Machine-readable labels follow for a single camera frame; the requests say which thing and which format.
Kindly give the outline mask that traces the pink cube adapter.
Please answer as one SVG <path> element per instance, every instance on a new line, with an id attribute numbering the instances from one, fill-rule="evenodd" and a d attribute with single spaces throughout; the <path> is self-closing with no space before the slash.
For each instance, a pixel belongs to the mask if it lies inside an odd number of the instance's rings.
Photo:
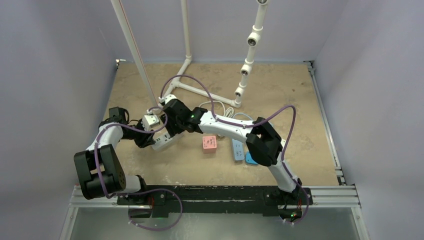
<path id="1" fill-rule="evenodd" d="M 214 135 L 202 137 L 202 152 L 204 154 L 213 154 L 217 151 L 217 138 Z"/>

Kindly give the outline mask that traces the light blue power strip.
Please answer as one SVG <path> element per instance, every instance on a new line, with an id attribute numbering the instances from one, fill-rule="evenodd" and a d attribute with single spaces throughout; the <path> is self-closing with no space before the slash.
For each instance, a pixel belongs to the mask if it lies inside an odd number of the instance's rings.
<path id="1" fill-rule="evenodd" d="M 241 162 L 245 160 L 244 146 L 241 141 L 232 139 L 231 149 L 232 149 L 233 159 L 235 162 Z"/>

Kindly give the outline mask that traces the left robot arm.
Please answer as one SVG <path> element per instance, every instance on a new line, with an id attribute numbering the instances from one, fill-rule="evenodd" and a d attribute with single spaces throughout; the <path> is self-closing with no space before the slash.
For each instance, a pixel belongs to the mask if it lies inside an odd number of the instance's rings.
<path id="1" fill-rule="evenodd" d="M 148 133 L 140 120 L 131 125 L 125 108 L 110 108 L 108 114 L 99 124 L 93 143 L 73 157 L 82 195 L 91 200 L 129 194 L 132 201 L 142 205 L 149 199 L 147 185 L 140 175 L 125 174 L 116 147 L 121 140 L 148 147 L 154 144 L 154 134 Z"/>

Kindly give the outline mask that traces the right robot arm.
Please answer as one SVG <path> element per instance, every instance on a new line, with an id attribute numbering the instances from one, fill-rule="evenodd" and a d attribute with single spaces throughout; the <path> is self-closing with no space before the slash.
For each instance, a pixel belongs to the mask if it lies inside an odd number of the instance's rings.
<path id="1" fill-rule="evenodd" d="M 189 132 L 216 134 L 242 142 L 247 146 L 252 159 L 269 169 L 284 202 L 292 204 L 300 198 L 298 177 L 285 161 L 286 147 L 291 136 L 282 139 L 268 118 L 238 120 L 216 115 L 201 107 L 189 109 L 179 99 L 171 99 L 166 103 L 163 112 L 167 117 L 165 127 L 171 137 Z"/>

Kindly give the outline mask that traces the white USB power strip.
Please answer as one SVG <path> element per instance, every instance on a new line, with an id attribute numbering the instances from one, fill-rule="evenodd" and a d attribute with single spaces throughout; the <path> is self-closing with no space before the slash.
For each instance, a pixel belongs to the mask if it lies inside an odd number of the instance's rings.
<path id="1" fill-rule="evenodd" d="M 174 136 L 170 136 L 168 132 L 158 136 L 154 139 L 154 144 L 151 145 L 151 148 L 154 151 L 162 151 L 178 142 L 179 139 L 181 139 L 184 136 L 184 133 L 178 133 Z"/>

